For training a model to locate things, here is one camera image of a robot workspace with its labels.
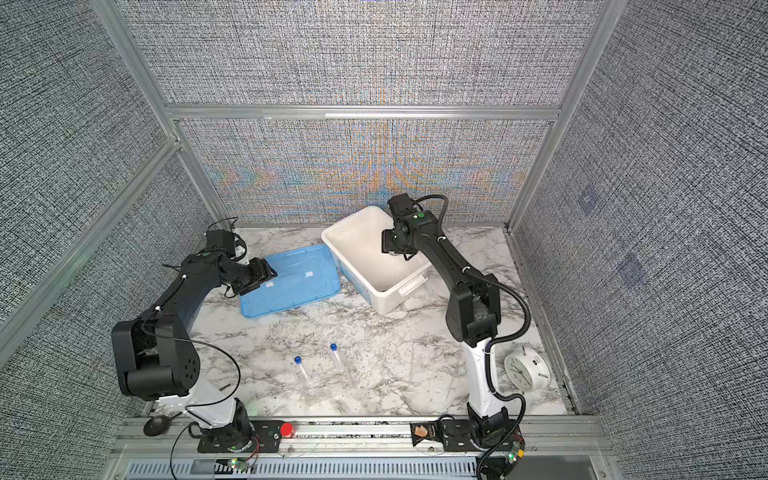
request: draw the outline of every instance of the robotic arm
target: robotic arm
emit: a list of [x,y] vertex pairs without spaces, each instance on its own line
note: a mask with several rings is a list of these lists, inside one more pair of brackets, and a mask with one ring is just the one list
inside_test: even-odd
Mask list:
[[112,329],[112,348],[123,394],[183,409],[206,441],[236,452],[253,436],[248,414],[239,399],[225,396],[200,376],[194,344],[218,348],[190,340],[187,331],[213,288],[228,284],[235,294],[245,295],[277,273],[264,259],[238,263],[245,253],[236,257],[235,249],[246,246],[236,233],[209,230],[206,238],[205,248],[184,259],[176,279],[151,308]]
[[[417,210],[419,202],[429,198],[443,200],[439,217],[429,210]],[[389,200],[395,227],[382,232],[382,252],[402,254],[409,260],[423,252],[450,290],[445,323],[457,342],[462,342],[469,377],[470,435],[483,449],[498,447],[518,427],[525,413],[525,399],[520,394],[504,396],[495,389],[495,344],[522,336],[530,326],[531,315],[525,301],[509,287],[499,283],[492,274],[484,275],[456,250],[442,230],[442,218],[448,208],[448,198],[428,195],[412,200],[408,194],[395,195]],[[497,337],[497,325],[502,321],[499,290],[512,295],[521,305],[525,321],[522,328],[508,336]],[[510,421],[503,402],[521,400],[518,418]]]

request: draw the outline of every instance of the bin handle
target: bin handle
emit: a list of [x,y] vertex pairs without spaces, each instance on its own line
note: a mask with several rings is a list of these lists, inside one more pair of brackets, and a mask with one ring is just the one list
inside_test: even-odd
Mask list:
[[425,281],[427,281],[426,277],[422,274],[419,274],[416,278],[398,288],[397,293],[402,296],[408,296],[413,290],[419,288]]

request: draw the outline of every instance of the black robot arm segment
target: black robot arm segment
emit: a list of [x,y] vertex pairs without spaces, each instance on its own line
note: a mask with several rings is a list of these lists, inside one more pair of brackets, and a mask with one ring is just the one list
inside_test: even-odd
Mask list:
[[502,321],[496,277],[471,275],[472,266],[446,238],[441,220],[429,210],[417,210],[408,194],[392,197],[389,209],[395,228],[382,232],[382,252],[423,252],[432,262],[451,293],[445,322],[453,338],[474,348],[495,337]]
[[238,263],[235,233],[207,232],[207,245],[181,263],[178,276],[139,317],[112,329],[112,348],[120,390],[145,401],[186,396],[200,375],[200,358],[188,330],[205,296],[222,284],[244,295],[277,274],[264,259]]

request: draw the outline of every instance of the red cap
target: red cap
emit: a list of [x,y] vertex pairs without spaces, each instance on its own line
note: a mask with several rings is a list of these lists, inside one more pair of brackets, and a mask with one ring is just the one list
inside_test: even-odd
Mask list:
[[288,422],[283,423],[280,426],[280,434],[287,439],[293,437],[293,425]]

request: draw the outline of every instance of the black round object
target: black round object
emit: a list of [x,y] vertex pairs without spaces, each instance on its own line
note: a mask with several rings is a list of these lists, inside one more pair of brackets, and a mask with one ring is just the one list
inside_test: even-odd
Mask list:
[[144,424],[144,434],[147,437],[155,437],[168,431],[170,419],[165,415],[158,415],[147,420]]

